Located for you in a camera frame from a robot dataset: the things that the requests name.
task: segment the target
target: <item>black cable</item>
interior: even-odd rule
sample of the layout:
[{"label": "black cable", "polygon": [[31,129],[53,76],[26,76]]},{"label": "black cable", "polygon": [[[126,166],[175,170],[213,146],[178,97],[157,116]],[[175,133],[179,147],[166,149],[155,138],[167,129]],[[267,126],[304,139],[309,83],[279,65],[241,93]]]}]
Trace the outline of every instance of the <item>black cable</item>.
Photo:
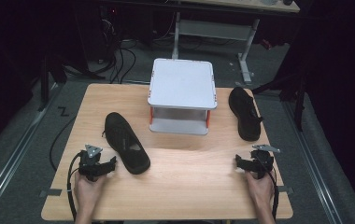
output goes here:
[{"label": "black cable", "polygon": [[161,37],[157,38],[157,39],[153,39],[153,41],[163,40],[166,36],[168,36],[168,35],[169,35],[169,32],[171,31],[172,26],[173,26],[174,21],[175,21],[175,15],[176,15],[176,12],[174,12],[174,13],[172,14],[171,23],[169,23],[168,30],[165,32],[165,34],[164,34],[164,35],[162,35]]},{"label": "black cable", "polygon": [[101,22],[107,22],[107,24],[108,24],[107,30],[103,31],[103,34],[106,36],[106,54],[105,54],[106,56],[105,57],[108,58],[107,55],[109,53],[111,53],[108,64],[105,67],[100,68],[98,70],[90,71],[89,69],[78,68],[78,67],[72,66],[71,62],[64,60],[64,65],[72,66],[75,70],[78,71],[78,72],[72,71],[71,69],[64,66],[64,71],[66,73],[74,75],[74,76],[83,76],[84,75],[84,76],[88,76],[91,78],[104,79],[104,77],[99,77],[97,75],[104,73],[105,71],[107,71],[110,68],[115,66],[116,57],[114,55],[114,51],[121,46],[121,42],[120,42],[120,38],[121,38],[121,34],[122,34],[121,29],[119,29],[118,32],[114,32],[114,31],[111,32],[111,38],[108,36],[108,35],[110,35],[110,32],[109,32],[110,28],[114,29],[114,27],[116,26],[116,24],[115,24],[116,20],[117,20],[117,18],[115,18],[115,20],[113,22],[110,22],[107,18],[101,19]]},{"label": "black cable", "polygon": [[58,138],[61,136],[61,134],[64,132],[64,130],[67,128],[67,126],[73,121],[73,120],[75,120],[76,119],[76,117],[77,117],[77,115],[75,115],[71,120],[69,120],[69,122],[67,122],[65,125],[64,125],[64,127],[59,131],[59,133],[55,136],[55,138],[54,138],[54,140],[53,140],[53,142],[52,142],[52,145],[51,145],[51,147],[50,147],[50,153],[49,153],[49,159],[50,159],[50,164],[51,164],[51,166],[52,166],[52,169],[56,172],[56,166],[55,166],[55,164],[53,163],[53,161],[52,161],[52,150],[53,150],[53,148],[54,148],[54,146],[55,146],[55,143],[56,143],[56,141],[58,140]]},{"label": "black cable", "polygon": [[119,70],[117,70],[116,76],[114,76],[114,77],[110,80],[110,84],[113,84],[114,80],[116,80],[116,79],[117,79],[117,83],[119,83],[119,73],[120,73],[122,67],[124,66],[124,58],[123,58],[123,56],[122,56],[122,50],[119,49],[119,52],[120,52],[120,56],[121,56],[121,67],[120,67]]},{"label": "black cable", "polygon": [[136,63],[135,54],[132,51],[128,50],[128,49],[123,49],[123,50],[126,50],[126,51],[130,52],[132,54],[132,56],[134,56],[134,62],[131,64],[131,66],[128,68],[128,70],[122,75],[121,80],[120,80],[120,84],[122,84],[122,79],[128,74],[129,71],[131,71],[131,69],[134,67],[134,65]]},{"label": "black cable", "polygon": [[72,211],[72,215],[73,215],[73,219],[76,220],[76,207],[75,207],[75,201],[73,200],[73,193],[72,193],[72,184],[70,183],[70,178],[72,177],[72,174],[74,172],[72,172],[72,167],[73,167],[73,164],[75,163],[76,159],[78,157],[81,157],[81,152],[79,152],[75,158],[73,158],[72,162],[70,162],[70,166],[69,166],[69,172],[67,174],[67,198],[69,200],[69,205],[70,205],[70,210]]},{"label": "black cable", "polygon": [[265,168],[265,165],[263,164],[263,162],[259,159],[259,157],[255,157],[260,164],[262,165],[262,167],[264,168],[264,170],[268,173],[268,175],[270,176],[271,180],[273,181],[274,184],[274,202],[273,202],[273,208],[272,208],[272,214],[273,214],[273,218],[274,220],[277,219],[277,206],[279,203],[279,189],[277,188],[277,171],[274,169],[274,174],[276,176],[276,178],[274,179],[273,176],[271,175],[271,172],[267,170],[267,168]]},{"label": "black cable", "polygon": [[113,70],[112,70],[111,73],[110,73],[110,82],[109,82],[110,84],[112,84],[112,82],[114,81],[114,78],[112,78],[112,77],[113,77],[114,71],[116,71],[116,67],[117,67],[117,66],[114,66],[114,67],[113,67]]}]

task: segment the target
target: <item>white box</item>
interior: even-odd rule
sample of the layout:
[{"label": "white box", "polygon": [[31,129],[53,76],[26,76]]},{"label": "white box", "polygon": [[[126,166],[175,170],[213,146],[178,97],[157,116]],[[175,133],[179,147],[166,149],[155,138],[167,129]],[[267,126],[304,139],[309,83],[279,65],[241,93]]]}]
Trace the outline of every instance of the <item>white box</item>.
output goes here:
[{"label": "white box", "polygon": [[154,60],[148,102],[152,131],[207,134],[210,110],[218,105],[212,64]]}]

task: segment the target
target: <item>human hand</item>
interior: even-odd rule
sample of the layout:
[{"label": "human hand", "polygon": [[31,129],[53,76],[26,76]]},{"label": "human hand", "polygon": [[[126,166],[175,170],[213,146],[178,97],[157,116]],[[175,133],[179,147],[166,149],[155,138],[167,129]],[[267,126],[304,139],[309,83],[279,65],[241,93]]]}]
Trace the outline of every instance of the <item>human hand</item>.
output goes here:
[{"label": "human hand", "polygon": [[95,182],[87,179],[85,175],[79,172],[75,173],[75,195],[78,201],[78,212],[75,223],[91,223],[93,209],[96,206],[101,194],[102,188],[107,179],[106,175],[101,175]]},{"label": "human hand", "polygon": [[[275,179],[275,174],[271,172],[271,176]],[[245,171],[245,177],[248,181],[248,190],[252,199],[257,218],[261,224],[275,223],[270,201],[274,195],[274,183],[269,175],[265,175],[261,179],[255,179],[250,171]]]}]

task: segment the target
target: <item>black shoe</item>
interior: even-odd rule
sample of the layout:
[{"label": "black shoe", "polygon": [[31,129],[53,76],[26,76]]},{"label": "black shoe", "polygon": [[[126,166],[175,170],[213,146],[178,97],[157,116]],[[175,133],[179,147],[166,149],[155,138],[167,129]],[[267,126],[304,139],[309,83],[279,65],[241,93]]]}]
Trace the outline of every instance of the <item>black shoe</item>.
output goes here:
[{"label": "black shoe", "polygon": [[122,115],[116,112],[108,114],[104,133],[108,144],[120,154],[129,173],[139,175],[149,169],[149,156]]},{"label": "black shoe", "polygon": [[256,141],[260,138],[260,123],[263,118],[257,115],[253,98],[240,87],[235,87],[228,99],[230,109],[238,118],[238,133],[246,141]]}]

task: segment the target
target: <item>gray carpet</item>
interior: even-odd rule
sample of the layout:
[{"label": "gray carpet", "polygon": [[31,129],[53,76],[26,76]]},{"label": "gray carpet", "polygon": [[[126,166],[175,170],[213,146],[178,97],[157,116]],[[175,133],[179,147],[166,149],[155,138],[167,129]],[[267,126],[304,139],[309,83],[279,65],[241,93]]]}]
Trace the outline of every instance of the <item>gray carpet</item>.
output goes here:
[{"label": "gray carpet", "polygon": [[[236,57],[231,52],[213,51],[211,53],[210,50],[214,50],[212,44],[201,45],[195,49],[193,49],[193,43],[187,44],[187,46],[184,46],[184,43],[182,45],[185,49],[180,50],[181,59],[212,62],[217,87],[238,85],[249,89],[271,81],[289,49],[289,46],[275,47],[270,50],[257,45],[253,46],[248,56],[248,67],[255,73],[255,77],[250,85],[245,85],[239,73]],[[130,50],[135,53],[136,63],[123,81],[131,83],[133,81],[149,82],[153,60],[159,57],[170,58],[172,53],[170,45],[153,45],[152,48],[149,48],[138,44]],[[131,54],[123,53],[122,74],[133,62]],[[90,66],[91,69],[96,69],[102,65],[90,63]],[[106,80],[98,82],[108,83],[110,72],[104,73],[104,75]],[[4,192],[0,194],[0,223],[52,223],[41,218],[41,210],[45,202],[45,197],[41,193],[50,187],[54,176],[50,165],[50,148],[58,133],[78,113],[86,87],[92,82],[93,80],[86,77],[69,76],[68,82],[57,89],[60,90],[59,94],[55,96],[48,107],[47,113],[44,114],[44,118],[35,130],[17,170],[8,180]],[[27,127],[38,116],[37,109],[41,105],[38,84],[33,91],[34,98],[17,113],[0,135],[0,173]],[[341,217],[341,223],[355,223],[355,193],[324,137],[310,100],[305,98],[304,131],[298,133],[291,125],[291,116],[287,111],[287,108],[291,108],[293,103],[281,103],[277,97],[277,91],[266,91],[256,95],[255,98],[260,113],[264,117],[263,123],[271,145],[283,150],[281,154],[276,155],[276,160],[284,183],[292,189],[289,197],[294,215],[290,219],[279,220],[277,223],[333,223],[325,212],[314,181],[305,165],[301,149],[303,143],[300,137],[305,139],[305,143],[321,171],[321,176],[334,199],[337,209],[335,212]],[[62,156],[71,127],[71,124],[67,126],[53,147],[52,160],[56,165]],[[257,221],[237,220],[235,222],[235,224],[239,223],[257,223]]]}]

